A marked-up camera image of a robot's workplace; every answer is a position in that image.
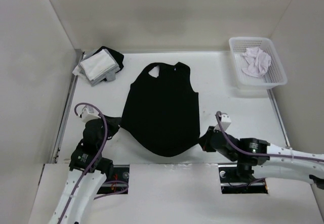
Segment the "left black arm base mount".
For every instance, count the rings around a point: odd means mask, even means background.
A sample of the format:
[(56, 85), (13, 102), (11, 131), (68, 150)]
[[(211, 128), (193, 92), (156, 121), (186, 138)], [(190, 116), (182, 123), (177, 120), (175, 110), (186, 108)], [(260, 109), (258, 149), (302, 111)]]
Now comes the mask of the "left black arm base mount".
[(111, 193), (117, 193), (123, 191), (130, 178), (130, 166), (129, 165), (115, 165), (112, 174), (103, 183), (98, 190), (98, 195), (105, 195)]

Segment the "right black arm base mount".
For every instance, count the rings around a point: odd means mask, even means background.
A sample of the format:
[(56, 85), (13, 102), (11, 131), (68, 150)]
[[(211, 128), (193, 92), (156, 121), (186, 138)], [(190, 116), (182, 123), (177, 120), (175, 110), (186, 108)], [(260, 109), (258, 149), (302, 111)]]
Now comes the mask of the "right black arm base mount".
[(220, 164), (218, 170), (222, 194), (268, 194), (264, 178), (244, 179), (237, 175), (235, 164)]

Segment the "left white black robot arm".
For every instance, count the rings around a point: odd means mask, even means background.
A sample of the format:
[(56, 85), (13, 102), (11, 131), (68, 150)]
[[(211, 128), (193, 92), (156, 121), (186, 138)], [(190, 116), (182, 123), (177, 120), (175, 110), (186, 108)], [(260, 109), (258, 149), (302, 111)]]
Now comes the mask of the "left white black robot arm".
[(120, 128), (120, 117), (105, 116), (85, 123), (83, 137), (71, 154), (67, 181), (49, 223), (83, 223), (95, 195), (113, 179), (113, 161), (99, 152)]

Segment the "black tank top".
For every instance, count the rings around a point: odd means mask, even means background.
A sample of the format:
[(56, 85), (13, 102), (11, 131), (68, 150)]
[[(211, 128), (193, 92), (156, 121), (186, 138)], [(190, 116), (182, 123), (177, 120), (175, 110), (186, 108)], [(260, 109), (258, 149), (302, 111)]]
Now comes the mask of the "black tank top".
[(130, 86), (120, 126), (158, 156), (174, 157), (197, 145), (199, 99), (190, 67), (147, 65)]

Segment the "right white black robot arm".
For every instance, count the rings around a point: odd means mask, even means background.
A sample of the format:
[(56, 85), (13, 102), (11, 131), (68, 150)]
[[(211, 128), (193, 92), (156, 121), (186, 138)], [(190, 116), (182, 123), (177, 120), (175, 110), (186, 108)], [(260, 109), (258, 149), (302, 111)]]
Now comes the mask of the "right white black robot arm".
[(323, 155), (295, 151), (257, 138), (237, 139), (212, 126), (198, 140), (205, 152), (218, 152), (236, 165), (221, 168), (221, 182), (253, 183), (282, 178), (323, 189)]

